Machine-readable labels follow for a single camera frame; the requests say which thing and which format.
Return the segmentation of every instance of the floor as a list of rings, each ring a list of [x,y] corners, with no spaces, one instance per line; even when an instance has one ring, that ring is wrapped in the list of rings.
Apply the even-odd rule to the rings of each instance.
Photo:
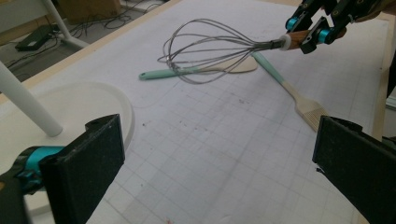
[[[69,28],[72,36],[91,44],[115,31],[122,25],[144,15],[160,4],[163,4],[163,0],[122,1],[121,5],[123,7],[123,12],[114,21],[96,21],[79,25],[70,25],[66,21],[65,24]],[[27,35],[15,39],[4,46],[0,46],[0,61],[3,62],[20,81],[34,76],[78,50],[61,43],[58,38],[52,38],[37,51],[16,51],[15,46],[26,36]]]

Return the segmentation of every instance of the cable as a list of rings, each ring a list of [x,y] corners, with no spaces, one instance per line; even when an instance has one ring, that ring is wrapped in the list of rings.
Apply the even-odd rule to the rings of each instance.
[[[149,9],[151,8],[151,7],[159,7],[161,4],[158,4],[158,3],[155,3],[155,4],[151,4],[151,5],[149,5],[147,8],[146,8],[146,10],[143,12],[143,14],[146,14],[146,13],[148,13],[149,12]]]
[[[94,18],[97,17],[106,17],[105,15],[101,15],[101,14],[95,14],[95,15],[90,15],[87,17],[86,21],[82,22],[81,24],[79,24],[78,26],[76,26],[75,28],[71,29],[69,32],[70,34],[72,34],[72,36],[79,38],[81,37],[83,34],[85,36],[88,35],[88,28],[95,25],[95,24],[102,24],[102,26],[105,29],[109,29],[109,30],[114,30],[114,29],[119,29],[120,27],[124,26],[128,21],[132,20],[132,17],[129,15],[126,15],[127,12],[132,11],[136,6],[138,6],[139,4],[141,4],[142,2],[147,1],[147,0],[140,0],[139,2],[135,3],[134,5],[132,5],[131,7],[128,6],[128,2],[129,0],[125,0],[126,3],[126,9],[121,12],[120,15],[114,17],[114,18],[109,18],[109,19],[103,19],[103,20],[98,20],[95,21]],[[120,21],[121,24],[119,25],[112,25],[111,23],[116,22],[116,21]]]

